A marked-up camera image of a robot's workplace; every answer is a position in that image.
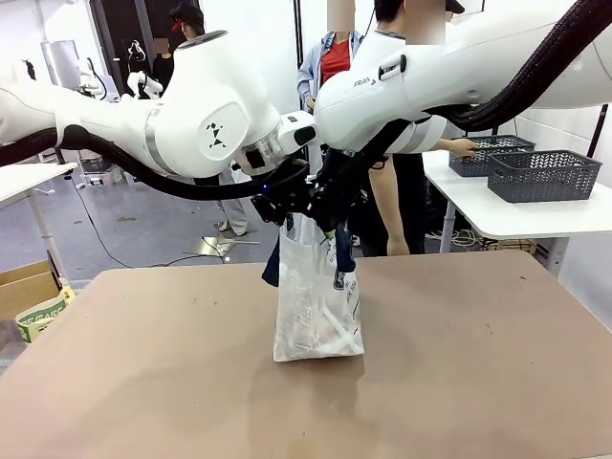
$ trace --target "person's arm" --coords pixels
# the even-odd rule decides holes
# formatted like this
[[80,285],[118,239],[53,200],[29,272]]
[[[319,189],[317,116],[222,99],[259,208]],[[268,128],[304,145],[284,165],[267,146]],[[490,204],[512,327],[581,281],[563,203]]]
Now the person's arm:
[[439,140],[432,150],[447,150],[453,156],[470,157],[474,156],[477,147],[470,139],[455,139],[454,141]]
[[378,163],[370,169],[370,184],[382,222],[389,234],[387,255],[410,255],[404,238],[404,225],[400,213],[400,193],[398,178],[393,166],[393,155],[386,163]]
[[301,67],[297,71],[297,91],[299,92],[299,98],[302,101],[304,109],[313,105],[309,104],[309,100],[311,99],[310,94],[310,82],[315,78],[313,75],[313,56],[315,53],[315,48],[311,48],[311,50],[306,55],[304,62]]

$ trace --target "basket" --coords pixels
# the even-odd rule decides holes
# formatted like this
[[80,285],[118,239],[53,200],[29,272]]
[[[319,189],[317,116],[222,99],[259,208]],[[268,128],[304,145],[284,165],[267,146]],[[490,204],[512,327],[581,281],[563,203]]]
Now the basket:
[[567,150],[491,155],[489,189],[509,203],[589,199],[601,163]]
[[461,177],[487,177],[489,175],[489,155],[493,153],[512,153],[513,151],[534,151],[535,143],[527,142],[517,136],[470,137],[478,146],[472,158],[458,158],[450,155],[448,166]]

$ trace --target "plastic bag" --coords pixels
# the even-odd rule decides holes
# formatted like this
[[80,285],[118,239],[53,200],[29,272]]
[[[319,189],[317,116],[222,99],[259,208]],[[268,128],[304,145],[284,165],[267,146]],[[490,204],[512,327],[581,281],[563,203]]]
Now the plastic bag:
[[336,239],[293,215],[280,231],[275,361],[363,354],[355,273],[337,269]]

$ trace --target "black cap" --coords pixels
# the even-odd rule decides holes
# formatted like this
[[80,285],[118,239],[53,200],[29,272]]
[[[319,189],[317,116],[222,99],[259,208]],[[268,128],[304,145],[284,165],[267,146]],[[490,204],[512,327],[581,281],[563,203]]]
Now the black cap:
[[462,14],[466,9],[457,0],[447,0],[447,11]]
[[187,2],[181,2],[172,10],[170,16],[172,16],[172,20],[175,24],[172,30],[178,29],[177,25],[180,26],[182,22],[185,22],[197,33],[201,35],[204,34],[204,14],[198,7],[194,7]]

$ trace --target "white table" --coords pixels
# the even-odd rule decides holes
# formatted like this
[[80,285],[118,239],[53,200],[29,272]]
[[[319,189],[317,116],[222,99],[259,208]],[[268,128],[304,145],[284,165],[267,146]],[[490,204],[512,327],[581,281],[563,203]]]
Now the white table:
[[75,169],[78,164],[12,164],[0,167],[0,207],[10,206],[22,199],[28,198],[34,218],[40,228],[40,234],[59,274],[66,278],[66,269],[59,257],[53,235],[47,228],[45,220],[36,201],[34,188],[53,177]]
[[440,253],[450,251],[458,209],[483,236],[554,238],[548,270],[558,276],[570,236],[612,233],[612,189],[596,184],[588,201],[510,204],[487,187],[487,177],[463,178],[448,167],[448,152],[423,155],[425,173],[448,199]]

